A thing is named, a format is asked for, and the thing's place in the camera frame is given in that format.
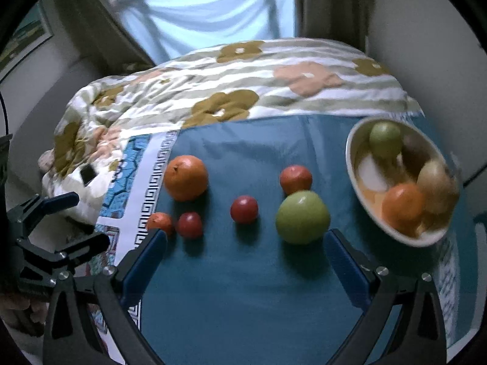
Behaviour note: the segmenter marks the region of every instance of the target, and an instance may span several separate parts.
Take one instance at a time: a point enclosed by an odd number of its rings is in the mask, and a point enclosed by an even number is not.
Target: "painting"
[[[51,37],[51,29],[47,23],[42,5],[39,2],[25,15],[19,27],[15,30],[14,35],[0,54],[0,81],[23,58]]]

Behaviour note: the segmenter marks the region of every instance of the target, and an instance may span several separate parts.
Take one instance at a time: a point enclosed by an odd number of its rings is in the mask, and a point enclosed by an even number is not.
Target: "teal cloth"
[[[423,117],[412,119],[437,140]],[[162,189],[157,203],[157,210],[175,221],[185,211],[199,212],[205,232],[201,240],[170,240],[143,297],[142,333],[167,365],[322,365],[359,319],[361,311],[350,304],[322,241],[291,246],[276,232],[274,217],[283,200],[279,173],[291,164],[311,170],[312,190],[327,204],[331,227],[355,248],[397,274],[420,276],[434,269],[435,247],[415,249],[394,241],[357,200],[344,150],[358,121],[281,116],[181,131],[171,158],[201,158],[209,188],[193,203],[174,203]],[[239,195],[259,202],[260,218],[253,226],[236,226],[230,218],[231,203]],[[463,199],[452,226],[460,238],[460,338],[472,321],[477,281],[475,234]],[[387,340],[381,337],[371,361]]]

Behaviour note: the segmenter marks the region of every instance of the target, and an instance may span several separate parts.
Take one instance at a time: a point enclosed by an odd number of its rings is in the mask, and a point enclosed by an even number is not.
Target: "floral bedspread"
[[[75,191],[67,211],[94,224],[128,139],[264,116],[421,113],[380,63],[344,43],[304,38],[198,50],[127,77],[80,89],[54,133],[48,196]],[[81,168],[97,176],[85,186]]]

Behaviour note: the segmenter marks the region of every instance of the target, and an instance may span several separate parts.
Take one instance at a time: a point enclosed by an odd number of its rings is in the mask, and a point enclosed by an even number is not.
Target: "apple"
[[[259,205],[252,196],[237,197],[230,207],[230,216],[239,224],[253,223],[259,215]]]
[[[203,236],[203,223],[198,213],[184,213],[179,217],[176,231],[186,239]]]
[[[369,135],[372,155],[380,159],[395,159],[402,148],[401,128],[393,122],[376,123]]]
[[[286,195],[297,191],[307,191],[313,183],[311,172],[304,166],[297,164],[285,168],[279,176],[279,183]]]
[[[289,195],[276,214],[276,229],[291,244],[308,244],[319,239],[330,226],[330,213],[313,191]]]

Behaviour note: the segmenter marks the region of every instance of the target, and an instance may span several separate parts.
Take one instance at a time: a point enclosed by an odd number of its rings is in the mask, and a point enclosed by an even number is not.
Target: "blue gripper pad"
[[[141,246],[144,245],[142,252],[138,254],[122,283],[120,306],[124,309],[139,303],[166,252],[167,237],[162,230],[158,230],[149,243],[145,243],[145,240],[141,243]]]
[[[372,301],[367,278],[333,230],[325,233],[324,244],[326,256],[352,305],[365,312]]]

